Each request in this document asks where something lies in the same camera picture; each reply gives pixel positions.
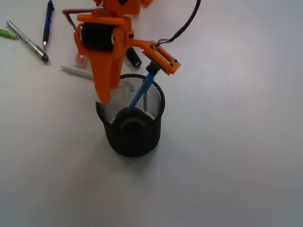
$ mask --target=black cable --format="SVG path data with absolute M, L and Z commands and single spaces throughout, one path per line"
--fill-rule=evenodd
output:
M 190 23 L 193 21 L 193 19 L 195 18 L 197 12 L 198 12 L 198 9 L 200 7 L 200 4 L 201 4 L 201 0 L 197 0 L 197 3 L 196 3 L 196 6 L 194 8 L 194 11 L 193 13 L 191 14 L 190 18 L 188 19 L 188 21 L 185 23 L 185 25 L 183 27 L 181 27 L 173 37 L 171 37 L 170 39 L 165 39 L 165 40 L 159 40 L 157 42 L 157 44 L 155 45 L 155 47 L 158 47 L 160 46 L 161 44 L 168 44 L 168 43 L 171 43 L 172 41 L 174 41 L 176 38 L 178 38 L 187 28 L 188 26 L 190 25 Z

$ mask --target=black roller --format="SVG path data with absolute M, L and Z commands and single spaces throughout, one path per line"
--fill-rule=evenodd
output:
M 84 23 L 80 36 L 83 45 L 93 50 L 112 51 L 115 27 L 115 25 Z

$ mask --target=silver pen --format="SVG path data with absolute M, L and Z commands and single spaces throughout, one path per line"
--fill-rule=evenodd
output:
M 6 22 L 9 28 L 16 33 L 20 39 L 34 52 L 41 60 L 48 62 L 47 54 L 33 41 L 31 41 L 23 32 L 21 32 L 10 20 Z

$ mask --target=wire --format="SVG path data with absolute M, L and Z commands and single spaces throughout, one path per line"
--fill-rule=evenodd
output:
M 75 26 L 74 22 L 72 21 L 70 14 L 91 13 L 91 12 L 99 9 L 101 6 L 102 5 L 98 6 L 97 8 L 94 8 L 94 9 L 64 9 L 64 10 L 62 10 L 62 13 L 65 15 L 68 22 L 72 25 L 72 27 L 76 31 L 77 27 Z
M 200 4 L 201 4 L 201 0 L 197 0 L 197 3 L 196 3 L 196 6 L 194 8 L 194 11 L 193 13 L 191 14 L 190 18 L 188 19 L 188 21 L 184 24 L 183 27 L 180 28 L 180 30 L 177 31 L 177 33 L 175 33 L 175 35 L 173 37 L 171 37 L 170 39 L 160 39 L 155 47 L 158 47 L 160 46 L 161 44 L 169 44 L 171 43 L 172 41 L 174 41 L 176 38 L 178 38 L 187 28 L 188 26 L 190 25 L 190 23 L 193 21 L 193 19 L 195 18 L 197 12 L 198 12 L 198 9 L 200 7 Z

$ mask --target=black mesh pen holder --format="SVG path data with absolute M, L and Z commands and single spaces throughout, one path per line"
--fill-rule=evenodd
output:
M 132 98 L 142 86 L 145 76 L 125 74 L 121 80 L 132 87 Z M 165 108 L 165 97 L 157 83 L 153 83 L 135 107 L 128 112 L 131 100 L 118 104 L 103 105 L 96 102 L 110 146 L 126 157 L 139 157 L 152 151 L 161 134 L 161 117 Z

